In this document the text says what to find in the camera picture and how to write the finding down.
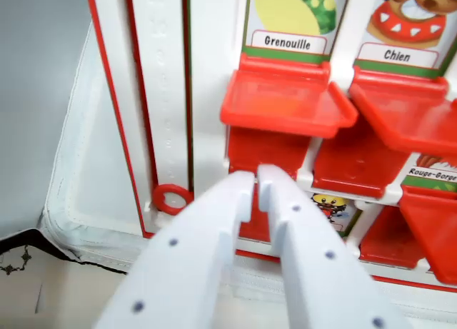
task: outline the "red trim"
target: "red trim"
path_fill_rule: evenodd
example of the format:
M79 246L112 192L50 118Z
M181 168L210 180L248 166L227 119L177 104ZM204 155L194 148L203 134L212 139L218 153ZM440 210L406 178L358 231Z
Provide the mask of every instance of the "red trim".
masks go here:
M414 288L427 288L429 290L457 293L457 288L448 288L446 286L414 283L413 281L405 281L405 280L391 279L391 278L386 278L386 277L378 277L377 275L372 275L372 277L374 280L382 281L384 283L392 283L392 284L397 284L397 285L412 286Z
M280 263L279 258L277 258L276 256L269 256L269 255L264 255L264 254L246 252L245 250L237 249L236 255L246 256L248 258L260 259L260 260L265 260L265 261L271 261L273 263Z
M139 219L140 219L141 231L143 231L143 236L144 237L150 238L152 235L150 233L147 233L145 231L145 229L144 229L144 222L143 222L143 216L142 216L142 212L141 212L141 205L140 205L140 201L139 201L139 197L138 197L138 192L137 192L137 189L136 189L134 170L133 170L133 168L131 166L129 148L127 146L127 140L126 140L125 133L124 133L124 126L122 125L121 112L119 110L119 102L117 101L116 91L114 89L114 83L113 83L113 78L112 78L112 75L111 75L111 70L110 70L110 67L109 67L108 56L106 55L106 47L105 47L105 43L104 43L104 40L103 40L103 35L101 33L100 20L99 20L99 15L97 13L96 2L95 2L95 0L88 0L88 2L89 2L89 8L91 10L92 21L94 23L95 34L96 34L96 37L97 37L97 41L99 43L100 55L101 55L101 60L103 62L104 69L105 69L106 80L107 80L108 85L109 85L109 92L111 94L111 101L113 102L114 114L116 115L116 121L117 121L117 126L118 126L118 129L119 129L119 135L121 136L122 148L124 149L124 155L126 157L127 168L129 169L131 185L132 185L132 188L134 190L135 202L136 202L136 207L137 207L138 215L139 215Z

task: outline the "green stripe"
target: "green stripe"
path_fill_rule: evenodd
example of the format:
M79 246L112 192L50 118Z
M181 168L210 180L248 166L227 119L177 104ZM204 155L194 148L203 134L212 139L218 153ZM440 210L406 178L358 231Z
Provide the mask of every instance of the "green stripe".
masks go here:
M415 66L404 66L389 63L380 63L377 61L367 61L357 59L354 63L363 70L372 70L380 72L389 72L393 74L407 74L409 76L435 78L439 76L439 70L423 69Z
M436 181L422 177L406 176L402 184L418 186L419 188L434 188L436 190L457 192L457 183L447 183L445 181Z
M278 51L275 49L259 49L256 47L244 46L243 52L249 56L258 56L261 58L283 59L300 61L302 63L320 64L323 61L329 61L330 56L322 54L303 54L298 52Z

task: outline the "red plastic tray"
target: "red plastic tray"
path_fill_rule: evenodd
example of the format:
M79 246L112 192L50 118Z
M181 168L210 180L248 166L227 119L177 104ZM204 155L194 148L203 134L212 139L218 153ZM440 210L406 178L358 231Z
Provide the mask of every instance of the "red plastic tray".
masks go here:
M395 206L385 206L363 238L361 260L415 268L425 257L407 222Z
M408 157L387 147L360 116L355 126L322 142L313 187L380 198Z
M446 100L445 79L404 77L354 67L349 93L393 150L457 156L457 103Z
M330 67L241 57L221 110L225 124L262 131L331 138L354 125L357 110L335 83Z
M436 278L457 284L457 193L403 186L399 205Z

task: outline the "red flap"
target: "red flap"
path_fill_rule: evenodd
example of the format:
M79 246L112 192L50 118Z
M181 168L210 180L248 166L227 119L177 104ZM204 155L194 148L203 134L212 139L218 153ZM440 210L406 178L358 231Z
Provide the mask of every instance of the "red flap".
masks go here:
M330 66L241 57L233 73L221 120L231 126L334 137L354 125L357 110L335 83Z
M361 260L415 268L425 255L395 206L385 206L360 244Z
M457 284L457 193L403 186L399 205L436 278Z
M388 147L457 156L457 103L446 100L445 79L354 68L351 98Z

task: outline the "yellow illustration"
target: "yellow illustration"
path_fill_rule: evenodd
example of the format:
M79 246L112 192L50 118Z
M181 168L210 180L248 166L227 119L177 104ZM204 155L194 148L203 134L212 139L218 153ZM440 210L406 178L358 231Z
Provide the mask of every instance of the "yellow illustration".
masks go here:
M335 0L254 0L267 31L318 36L336 28Z

